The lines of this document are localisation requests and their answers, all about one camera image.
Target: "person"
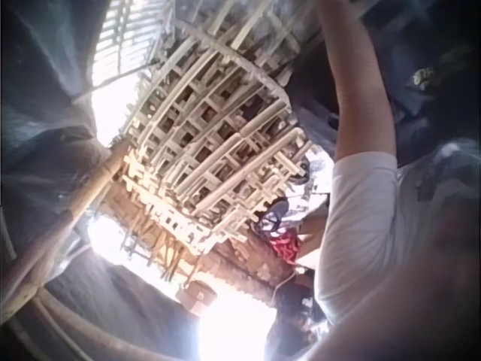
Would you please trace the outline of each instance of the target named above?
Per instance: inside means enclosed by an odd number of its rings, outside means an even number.
[[[446,210],[479,200],[479,157],[477,144],[450,142],[398,169],[392,110],[366,28],[348,0],[318,0],[317,12],[340,124],[315,292],[335,326],[420,250],[439,244]]]

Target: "red cloth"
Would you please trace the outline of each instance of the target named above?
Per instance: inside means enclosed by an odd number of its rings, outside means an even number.
[[[299,251],[299,238],[295,229],[288,229],[279,237],[273,237],[269,241],[279,258],[290,265],[295,264],[295,257]]]

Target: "sleeve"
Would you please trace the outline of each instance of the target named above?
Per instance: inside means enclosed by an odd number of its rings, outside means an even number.
[[[335,323],[382,279],[398,192],[397,160],[365,152],[334,165],[331,206],[316,270],[316,299]]]

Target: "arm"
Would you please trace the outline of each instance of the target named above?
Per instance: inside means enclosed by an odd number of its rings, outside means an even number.
[[[368,151],[395,156],[394,119],[366,28],[348,0],[317,5],[340,109],[335,160]]]

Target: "white t-shirt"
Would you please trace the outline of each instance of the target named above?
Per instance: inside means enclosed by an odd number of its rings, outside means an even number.
[[[437,228],[437,212],[450,195],[469,189],[457,179],[440,182],[428,201],[417,187],[427,156],[398,169],[387,153],[366,152],[334,165],[331,205],[316,269],[315,292],[329,321],[349,313]]]

